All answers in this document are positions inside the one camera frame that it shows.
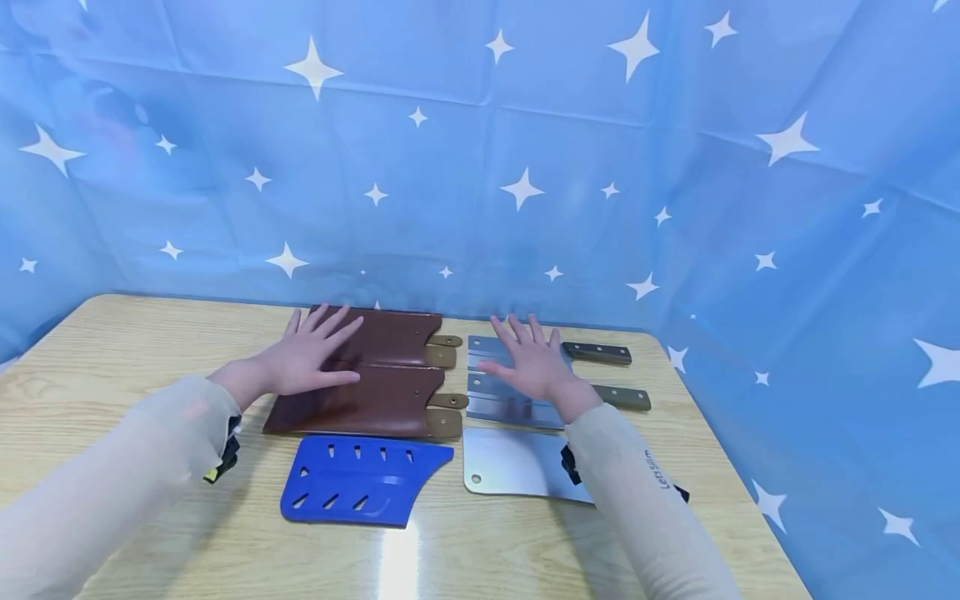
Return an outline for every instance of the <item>sleeve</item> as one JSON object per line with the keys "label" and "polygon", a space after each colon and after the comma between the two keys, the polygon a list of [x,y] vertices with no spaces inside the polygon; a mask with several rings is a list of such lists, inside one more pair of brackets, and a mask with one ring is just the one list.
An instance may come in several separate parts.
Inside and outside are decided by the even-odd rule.
{"label": "sleeve", "polygon": [[568,425],[566,436],[649,600],[740,598],[713,541],[629,421],[604,404]]}
{"label": "sleeve", "polygon": [[239,413],[227,390],[200,376],[135,404],[0,513],[0,598],[78,595],[140,525],[220,465]]}

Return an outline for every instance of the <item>blue backdrop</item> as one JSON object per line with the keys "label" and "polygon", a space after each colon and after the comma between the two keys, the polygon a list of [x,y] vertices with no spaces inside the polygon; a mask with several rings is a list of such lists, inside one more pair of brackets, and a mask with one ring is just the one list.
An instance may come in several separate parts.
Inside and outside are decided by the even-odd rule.
{"label": "blue backdrop", "polygon": [[2,0],[0,362],[106,291],[660,339],[817,598],[960,585],[960,0]]}

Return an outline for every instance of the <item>wrist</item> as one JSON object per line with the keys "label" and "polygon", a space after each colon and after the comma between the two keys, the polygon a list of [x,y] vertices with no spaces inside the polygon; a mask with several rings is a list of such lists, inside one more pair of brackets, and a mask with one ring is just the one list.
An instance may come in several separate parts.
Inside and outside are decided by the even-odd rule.
{"label": "wrist", "polygon": [[557,382],[556,386],[548,391],[547,399],[557,412],[564,424],[571,424],[586,411],[603,405],[603,400],[597,395],[588,382],[570,374],[568,379]]}
{"label": "wrist", "polygon": [[240,412],[246,411],[261,396],[270,392],[267,370],[253,358],[226,363],[207,379],[223,387],[233,396]]}

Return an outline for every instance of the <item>table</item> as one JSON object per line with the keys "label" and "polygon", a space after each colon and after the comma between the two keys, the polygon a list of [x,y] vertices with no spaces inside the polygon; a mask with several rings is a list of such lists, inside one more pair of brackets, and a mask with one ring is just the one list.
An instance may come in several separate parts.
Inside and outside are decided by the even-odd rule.
{"label": "table", "polygon": [[[0,507],[82,451],[144,395],[210,373],[283,331],[288,308],[100,296],[0,378]],[[444,320],[442,333],[492,335]],[[574,362],[594,383],[647,390],[630,419],[691,506],[745,598],[808,598],[663,351],[640,333],[565,329],[567,340],[627,346],[629,369]],[[467,346],[442,392],[467,388]],[[263,436],[272,400],[245,418],[240,464],[147,524],[82,598],[637,598],[633,571],[590,506],[482,496],[463,484],[460,442],[426,483],[405,530],[289,523],[278,501],[298,440]],[[481,425],[465,420],[465,424]]]}

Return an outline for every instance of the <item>leather knife sheath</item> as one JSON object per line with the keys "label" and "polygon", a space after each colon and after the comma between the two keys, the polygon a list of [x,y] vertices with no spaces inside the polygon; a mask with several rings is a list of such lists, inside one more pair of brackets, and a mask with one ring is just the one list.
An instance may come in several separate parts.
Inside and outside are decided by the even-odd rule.
{"label": "leather knife sheath", "polygon": [[324,365],[352,368],[355,384],[279,396],[264,433],[345,433],[385,438],[459,438],[467,397],[436,394],[444,372],[432,367]]}
{"label": "leather knife sheath", "polygon": [[[337,310],[339,306],[327,308],[321,323]],[[357,317],[363,317],[363,324],[330,355],[331,361],[442,369],[457,366],[457,352],[453,348],[460,346],[463,340],[451,335],[433,335],[444,320],[439,314],[350,308],[334,331],[352,323]]]}

